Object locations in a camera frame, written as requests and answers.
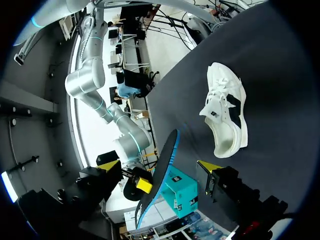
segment shoe lace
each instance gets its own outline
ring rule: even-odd
[[[209,103],[212,98],[217,98],[219,96],[219,101],[221,102],[223,99],[224,106],[226,107],[228,105],[226,93],[228,93],[230,90],[236,90],[240,87],[239,85],[227,87],[228,82],[229,79],[227,78],[221,78],[214,82],[213,86],[209,87],[209,92],[206,96],[206,103]]]

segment blue shirt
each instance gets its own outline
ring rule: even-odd
[[[141,93],[140,89],[126,86],[124,82],[121,84],[118,84],[117,89],[118,89],[119,97],[125,98],[125,99],[128,99],[133,94]]]

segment black shoe stripe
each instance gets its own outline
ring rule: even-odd
[[[241,129],[241,101],[235,98],[233,95],[228,94],[226,100],[235,107],[229,107],[229,115],[232,122],[234,122]]]

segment blue insole edge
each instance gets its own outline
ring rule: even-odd
[[[171,167],[172,167],[172,164],[174,163],[175,156],[176,156],[176,154],[177,154],[177,149],[178,149],[179,142],[180,142],[180,131],[177,130],[177,135],[176,135],[176,139],[175,139],[175,144],[174,144],[174,147],[173,147],[173,151],[172,151],[172,154],[171,154],[171,157],[170,157],[170,162],[169,162],[169,164],[168,164],[168,168],[166,169],[166,172],[165,172],[165,175],[164,175],[164,177],[163,177],[162,183],[161,183],[161,185],[160,185],[160,187],[159,187],[158,192],[157,192],[156,195],[154,196],[153,200],[149,203],[149,205],[146,207],[145,211],[142,213],[141,217],[139,218],[138,225],[137,225],[137,228],[136,228],[136,229],[139,229],[139,228],[140,228],[141,222],[142,222],[142,220],[144,219],[146,213],[148,212],[149,208],[150,208],[150,207],[155,203],[155,201],[158,199],[159,195],[161,194],[162,188],[163,188],[164,185],[166,184],[166,181],[167,181],[167,178],[168,178],[170,169],[171,169]]]

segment dark gray mat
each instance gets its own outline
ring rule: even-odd
[[[199,116],[208,93],[207,69],[225,64],[242,80],[248,147],[214,156],[212,131]],[[270,3],[241,13],[201,42],[148,95],[155,138],[162,149],[181,132],[174,166],[196,178],[196,161],[232,166],[261,199],[274,195],[297,211],[314,176],[320,113],[316,74],[299,38]],[[228,230],[230,222],[202,192],[199,210]]]

